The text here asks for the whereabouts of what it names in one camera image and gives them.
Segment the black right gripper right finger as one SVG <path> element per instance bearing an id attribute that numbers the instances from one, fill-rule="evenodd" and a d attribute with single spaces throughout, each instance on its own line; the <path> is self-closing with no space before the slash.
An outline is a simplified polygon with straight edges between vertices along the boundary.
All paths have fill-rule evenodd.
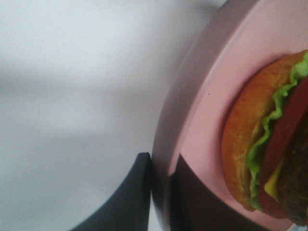
<path id="1" fill-rule="evenodd" d="M 269 231 L 221 201 L 180 156 L 172 176 L 170 195 L 172 231 Z"/>

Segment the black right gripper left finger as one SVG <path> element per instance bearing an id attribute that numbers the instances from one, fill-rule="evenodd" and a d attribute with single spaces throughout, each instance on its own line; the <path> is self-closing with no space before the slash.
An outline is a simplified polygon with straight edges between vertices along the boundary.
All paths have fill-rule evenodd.
<path id="1" fill-rule="evenodd" d="M 139 153 L 129 173 L 112 196 L 74 231 L 146 231 L 151 202 L 149 153 Z"/>

